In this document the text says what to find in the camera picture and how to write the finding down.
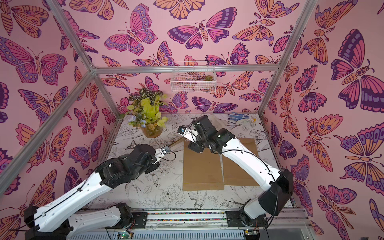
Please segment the brown kraft file bag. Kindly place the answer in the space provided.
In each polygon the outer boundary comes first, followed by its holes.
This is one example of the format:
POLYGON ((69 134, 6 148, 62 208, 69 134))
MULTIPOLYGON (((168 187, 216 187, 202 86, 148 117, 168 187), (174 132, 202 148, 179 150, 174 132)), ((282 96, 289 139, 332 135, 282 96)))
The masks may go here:
POLYGON ((174 152, 183 154, 183 191, 218 191, 224 189, 221 160, 209 150, 196 153, 184 138, 170 145, 174 152))

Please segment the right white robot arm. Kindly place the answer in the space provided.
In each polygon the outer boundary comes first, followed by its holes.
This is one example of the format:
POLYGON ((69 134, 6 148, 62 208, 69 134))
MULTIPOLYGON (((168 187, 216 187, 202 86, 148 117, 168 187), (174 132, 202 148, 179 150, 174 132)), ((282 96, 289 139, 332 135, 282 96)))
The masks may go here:
POLYGON ((239 211, 246 225, 264 214, 270 214, 272 219, 278 216, 292 197, 294 180, 290 171, 281 171, 264 162, 229 130, 217 130, 208 116, 196 118, 188 126, 180 126, 178 133, 191 142, 190 150, 196 153, 210 150, 213 154, 223 155, 241 167, 262 188, 263 193, 246 202, 239 211))

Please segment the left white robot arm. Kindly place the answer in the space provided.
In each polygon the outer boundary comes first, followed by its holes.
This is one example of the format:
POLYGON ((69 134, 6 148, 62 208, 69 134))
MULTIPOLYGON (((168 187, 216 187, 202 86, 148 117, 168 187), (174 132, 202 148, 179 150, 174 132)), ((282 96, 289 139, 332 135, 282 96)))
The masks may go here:
POLYGON ((128 184, 141 174, 159 167, 159 159, 169 151, 138 144, 131 153, 109 159, 93 173, 58 199, 42 206, 29 206, 24 222, 29 227, 27 240, 69 240, 73 236, 99 228, 124 228, 133 225, 133 215, 126 204, 106 210, 78 214, 99 196, 128 184))

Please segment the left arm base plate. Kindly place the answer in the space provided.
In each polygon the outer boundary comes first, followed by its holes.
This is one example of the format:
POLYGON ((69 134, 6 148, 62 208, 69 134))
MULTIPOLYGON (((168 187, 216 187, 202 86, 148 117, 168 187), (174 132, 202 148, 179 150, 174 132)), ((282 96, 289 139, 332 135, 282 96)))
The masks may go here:
POLYGON ((123 217, 115 226, 106 227, 106 229, 144 229, 147 219, 147 212, 130 213, 123 217))

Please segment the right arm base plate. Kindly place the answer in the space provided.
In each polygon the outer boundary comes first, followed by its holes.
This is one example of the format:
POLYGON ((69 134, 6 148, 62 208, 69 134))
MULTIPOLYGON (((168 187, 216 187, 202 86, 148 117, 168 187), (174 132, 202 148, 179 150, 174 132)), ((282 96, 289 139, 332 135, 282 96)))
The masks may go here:
POLYGON ((224 217, 229 227, 264 227, 268 224, 265 215, 252 219, 243 211, 226 211, 224 217))

